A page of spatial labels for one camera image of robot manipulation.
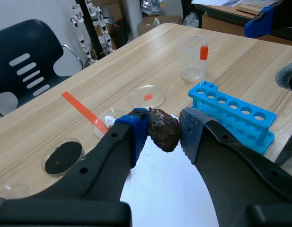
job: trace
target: orange paper square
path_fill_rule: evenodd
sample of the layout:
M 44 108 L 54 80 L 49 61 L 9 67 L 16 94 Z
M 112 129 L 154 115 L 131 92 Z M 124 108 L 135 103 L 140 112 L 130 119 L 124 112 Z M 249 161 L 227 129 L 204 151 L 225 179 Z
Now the orange paper square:
M 144 100 L 145 101 L 148 101 L 150 99 L 153 99 L 153 96 L 151 94 L 147 94 L 147 95 L 144 96 Z

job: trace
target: desk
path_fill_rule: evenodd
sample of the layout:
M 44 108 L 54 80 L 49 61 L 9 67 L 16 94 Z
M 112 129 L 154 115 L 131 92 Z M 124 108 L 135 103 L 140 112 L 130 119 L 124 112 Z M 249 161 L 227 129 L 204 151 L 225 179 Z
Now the desk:
M 36 193 L 58 181 L 42 171 L 41 160 L 64 138 L 78 139 L 85 152 L 96 146 L 92 124 L 61 96 L 65 91 L 101 115 L 109 108 L 130 112 L 132 90 L 159 85 L 166 92 L 160 108 L 179 116 L 192 105 L 188 91 L 196 83 L 180 78 L 176 40 L 192 34 L 208 36 L 208 81 L 278 115 L 271 127 L 276 139 L 265 155 L 274 161 L 292 135 L 292 92 L 274 81 L 292 62 L 292 46 L 163 24 L 0 119 L 0 187 L 25 182 Z
M 200 20 L 200 27 L 207 30 L 244 36 L 246 23 L 255 15 L 238 11 L 235 7 L 209 6 L 191 4 L 191 0 L 181 0 L 184 17 L 190 12 L 196 12 Z M 260 40 L 292 45 L 292 27 L 273 31 L 271 35 L 263 36 Z

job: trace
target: chair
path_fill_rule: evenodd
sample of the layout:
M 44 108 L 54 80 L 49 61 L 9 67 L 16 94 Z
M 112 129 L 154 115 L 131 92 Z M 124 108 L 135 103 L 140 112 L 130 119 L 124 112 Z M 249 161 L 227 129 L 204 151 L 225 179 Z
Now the chair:
M 81 59 L 67 45 L 61 46 L 51 28 L 40 20 L 0 30 L 0 93 L 13 93 L 20 107 L 69 78 L 53 70 L 63 47 L 77 57 L 83 69 Z

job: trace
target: orange tape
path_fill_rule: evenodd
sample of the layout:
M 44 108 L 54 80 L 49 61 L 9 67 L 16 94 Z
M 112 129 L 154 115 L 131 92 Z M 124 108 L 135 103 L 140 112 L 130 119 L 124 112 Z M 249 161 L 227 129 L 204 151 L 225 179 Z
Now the orange tape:
M 147 95 L 144 96 L 144 100 L 145 100 L 145 101 L 148 101 L 148 100 L 150 100 L 150 99 L 153 99 L 152 94 L 147 94 Z
M 89 109 L 87 109 L 82 103 L 80 103 L 69 92 L 62 93 L 64 99 L 66 99 L 75 109 L 77 109 L 84 117 L 87 118 L 92 124 L 94 124 L 103 134 L 108 132 L 105 123 L 96 117 Z

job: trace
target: white robot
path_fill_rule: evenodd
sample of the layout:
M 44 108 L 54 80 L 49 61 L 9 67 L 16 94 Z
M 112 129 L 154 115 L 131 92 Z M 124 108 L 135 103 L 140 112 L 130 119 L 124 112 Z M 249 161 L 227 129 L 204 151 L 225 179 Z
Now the white robot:
M 102 30 L 102 34 L 105 38 L 106 52 L 107 53 L 114 52 L 115 50 L 112 49 L 112 40 L 111 40 L 111 37 L 109 35 L 109 31 L 107 29 L 107 26 L 104 22 L 102 10 L 98 6 L 94 7 L 90 0 L 85 0 L 85 2 L 86 2 L 90 16 L 91 17 L 97 16 L 99 25 L 100 25 L 101 30 Z M 90 46 L 87 45 L 87 43 L 85 42 L 84 37 L 79 29 L 79 23 L 84 22 L 83 12 L 81 11 L 79 4 L 72 6 L 72 10 L 75 13 L 75 16 L 70 18 L 72 28 L 78 37 L 78 40 L 79 40 L 80 46 L 82 47 L 83 52 L 87 56 L 89 64 L 91 65 L 91 64 L 97 62 L 97 60 L 92 58 L 92 55 L 90 52 Z

